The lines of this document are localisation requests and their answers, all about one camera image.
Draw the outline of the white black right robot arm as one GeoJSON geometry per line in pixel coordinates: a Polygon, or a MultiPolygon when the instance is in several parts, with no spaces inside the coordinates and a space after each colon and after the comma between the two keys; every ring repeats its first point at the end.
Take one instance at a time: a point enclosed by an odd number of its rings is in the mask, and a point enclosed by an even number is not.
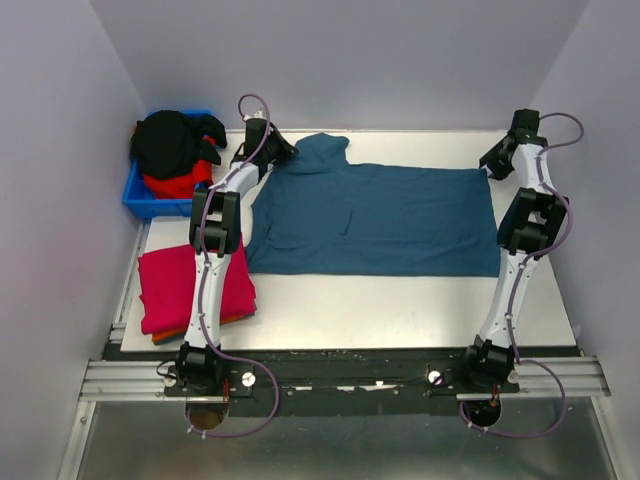
{"type": "Polygon", "coordinates": [[[494,180],[515,174],[519,188],[497,232],[499,277],[488,316],[460,367],[460,379],[480,392],[507,381],[516,363],[517,325],[539,260],[556,243],[567,214],[566,202],[554,193],[546,148],[539,135],[541,115],[536,110],[514,112],[505,137],[479,161],[494,180]]]}

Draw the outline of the teal blue t shirt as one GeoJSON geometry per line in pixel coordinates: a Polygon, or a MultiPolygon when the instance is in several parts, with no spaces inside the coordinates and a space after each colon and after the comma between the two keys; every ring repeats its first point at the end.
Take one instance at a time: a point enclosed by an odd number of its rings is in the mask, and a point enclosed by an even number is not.
{"type": "Polygon", "coordinates": [[[351,164],[348,146],[307,136],[271,171],[252,204],[250,272],[497,277],[484,171],[351,164]]]}

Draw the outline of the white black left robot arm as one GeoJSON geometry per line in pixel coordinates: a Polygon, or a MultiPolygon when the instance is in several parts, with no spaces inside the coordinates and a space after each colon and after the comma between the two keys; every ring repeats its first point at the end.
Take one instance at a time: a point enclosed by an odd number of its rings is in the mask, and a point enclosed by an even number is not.
{"type": "Polygon", "coordinates": [[[232,255],[241,243],[241,200],[259,185],[269,166],[295,157],[268,118],[244,118],[244,142],[228,172],[193,197],[189,239],[194,249],[195,284],[190,319],[176,361],[178,381],[201,395],[224,385],[230,361],[220,352],[220,311],[224,282],[232,255]]]}

